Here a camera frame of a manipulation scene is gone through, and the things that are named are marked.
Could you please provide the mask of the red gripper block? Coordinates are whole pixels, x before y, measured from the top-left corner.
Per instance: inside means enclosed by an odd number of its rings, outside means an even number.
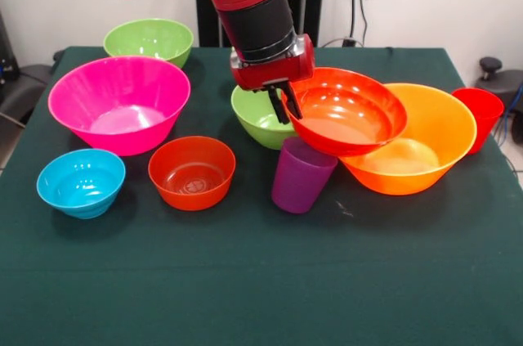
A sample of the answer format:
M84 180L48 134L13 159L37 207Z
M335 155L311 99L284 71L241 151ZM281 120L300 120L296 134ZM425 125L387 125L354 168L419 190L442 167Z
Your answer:
M278 88L269 86L267 89L278 121L281 124L290 123L284 104L290 115L295 119L302 119L299 102L290 82L308 79L313 75L315 54L308 34L298 35L292 46L272 61L261 63L241 61L236 50L232 48L230 67L235 82L246 91L263 90L266 85L283 82L281 90L286 96L284 103L278 95Z

